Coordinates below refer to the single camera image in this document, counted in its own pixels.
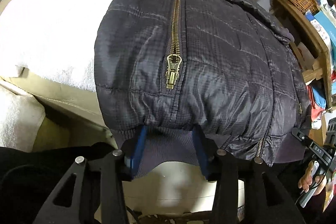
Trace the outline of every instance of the white towel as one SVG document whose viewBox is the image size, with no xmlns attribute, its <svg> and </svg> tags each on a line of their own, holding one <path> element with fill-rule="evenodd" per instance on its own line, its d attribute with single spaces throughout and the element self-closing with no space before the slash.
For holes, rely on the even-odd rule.
<svg viewBox="0 0 336 224">
<path fill-rule="evenodd" d="M 0 80 L 0 146 L 31 152 L 44 117 L 33 95 Z"/>
<path fill-rule="evenodd" d="M 95 91 L 97 30 L 112 0 L 12 0 L 0 16 L 0 75 L 22 67 Z"/>
</svg>

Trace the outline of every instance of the black puffer jacket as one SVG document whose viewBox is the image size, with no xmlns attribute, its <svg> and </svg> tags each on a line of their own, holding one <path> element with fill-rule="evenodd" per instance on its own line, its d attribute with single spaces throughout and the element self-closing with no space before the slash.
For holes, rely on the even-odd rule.
<svg viewBox="0 0 336 224">
<path fill-rule="evenodd" d="M 116 131 L 198 123 L 233 155 L 271 164 L 291 129 L 311 124 L 291 39 L 253 0 L 113 0 L 95 44 L 105 123 Z M 174 70 L 166 77 L 171 53 L 181 59 L 176 82 Z"/>
</svg>

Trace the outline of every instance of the zipper slider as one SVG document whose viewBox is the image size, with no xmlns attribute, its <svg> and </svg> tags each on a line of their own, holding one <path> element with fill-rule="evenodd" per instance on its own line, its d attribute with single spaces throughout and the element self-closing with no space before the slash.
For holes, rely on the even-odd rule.
<svg viewBox="0 0 336 224">
<path fill-rule="evenodd" d="M 167 56 L 168 70 L 166 72 L 166 88 L 173 89 L 176 84 L 176 80 L 179 78 L 179 69 L 182 62 L 182 58 L 177 54 L 170 54 Z"/>
</svg>

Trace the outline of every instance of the jacket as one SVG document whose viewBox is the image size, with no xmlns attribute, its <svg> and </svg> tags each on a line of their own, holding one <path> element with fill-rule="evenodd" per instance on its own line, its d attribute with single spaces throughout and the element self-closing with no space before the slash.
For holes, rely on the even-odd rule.
<svg viewBox="0 0 336 224">
<path fill-rule="evenodd" d="M 294 126 L 311 127 L 290 41 L 254 0 L 113 0 L 95 42 L 104 121 L 117 143 L 139 125 L 199 124 L 218 147 L 271 165 Z"/>
</svg>

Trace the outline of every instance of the screw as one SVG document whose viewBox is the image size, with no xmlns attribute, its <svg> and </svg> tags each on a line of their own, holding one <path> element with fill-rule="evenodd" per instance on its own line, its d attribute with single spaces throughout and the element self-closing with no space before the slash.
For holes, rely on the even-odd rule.
<svg viewBox="0 0 336 224">
<path fill-rule="evenodd" d="M 262 163 L 263 163 L 263 159 L 262 159 L 262 158 L 259 158 L 259 157 L 255 157 L 255 158 L 254 158 L 254 162 L 255 162 L 256 164 L 262 164 Z"/>
<path fill-rule="evenodd" d="M 219 155 L 219 156 L 225 156 L 226 155 L 226 151 L 224 149 L 218 149 L 217 150 L 217 155 Z"/>
<path fill-rule="evenodd" d="M 84 159 L 83 156 L 79 156 L 79 157 L 77 157 L 77 158 L 75 159 L 75 163 L 77 163 L 77 164 L 81 164 L 84 160 L 85 160 L 85 159 Z"/>
<path fill-rule="evenodd" d="M 123 153 L 123 151 L 121 149 L 116 149 L 112 152 L 112 154 L 114 156 L 120 156 Z"/>
</svg>

